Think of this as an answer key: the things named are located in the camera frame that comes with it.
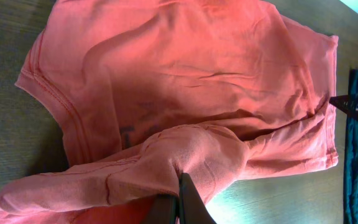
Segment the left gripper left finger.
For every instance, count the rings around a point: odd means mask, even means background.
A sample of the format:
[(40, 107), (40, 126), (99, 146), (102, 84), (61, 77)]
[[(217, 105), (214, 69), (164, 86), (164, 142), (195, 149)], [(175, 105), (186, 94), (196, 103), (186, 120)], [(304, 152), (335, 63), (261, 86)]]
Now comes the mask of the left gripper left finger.
[(172, 195), (157, 195), (141, 224), (176, 224), (177, 198)]

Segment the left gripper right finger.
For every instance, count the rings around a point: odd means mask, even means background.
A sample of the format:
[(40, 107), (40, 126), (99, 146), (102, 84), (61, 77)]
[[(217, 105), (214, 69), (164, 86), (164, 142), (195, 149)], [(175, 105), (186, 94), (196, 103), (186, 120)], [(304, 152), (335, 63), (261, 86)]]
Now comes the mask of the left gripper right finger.
[(180, 177), (179, 219), (181, 224), (216, 224), (208, 213), (191, 177)]

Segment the orange-red printed t-shirt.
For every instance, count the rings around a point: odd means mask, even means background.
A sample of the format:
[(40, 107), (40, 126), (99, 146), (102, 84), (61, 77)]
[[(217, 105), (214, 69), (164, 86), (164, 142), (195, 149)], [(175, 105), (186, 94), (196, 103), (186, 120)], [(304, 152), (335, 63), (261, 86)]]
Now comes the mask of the orange-red printed t-shirt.
[(338, 38), (265, 1), (57, 1), (16, 85), (63, 130), (69, 169), (0, 191), (0, 223), (140, 223), (190, 175), (326, 170)]

